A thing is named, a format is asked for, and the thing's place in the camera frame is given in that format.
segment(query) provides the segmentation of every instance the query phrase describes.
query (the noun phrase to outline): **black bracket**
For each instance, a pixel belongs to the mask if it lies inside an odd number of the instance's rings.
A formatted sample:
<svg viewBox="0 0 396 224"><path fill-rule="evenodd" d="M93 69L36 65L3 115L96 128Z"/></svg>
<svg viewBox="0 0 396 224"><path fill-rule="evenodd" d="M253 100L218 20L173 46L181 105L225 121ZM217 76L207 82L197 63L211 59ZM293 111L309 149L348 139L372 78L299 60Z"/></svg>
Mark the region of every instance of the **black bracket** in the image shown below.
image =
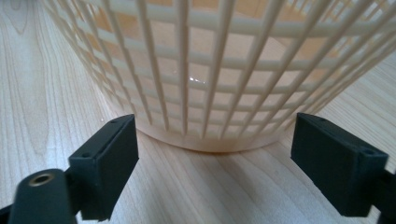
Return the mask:
<svg viewBox="0 0 396 224"><path fill-rule="evenodd" d="M65 172L23 179L0 223L71 224L79 211L83 219L109 219L138 160L134 115L113 119L69 157Z"/></svg>
<svg viewBox="0 0 396 224"><path fill-rule="evenodd" d="M346 217L367 217L372 204L380 223L396 222L396 176L389 155L330 121L297 115L291 158Z"/></svg>

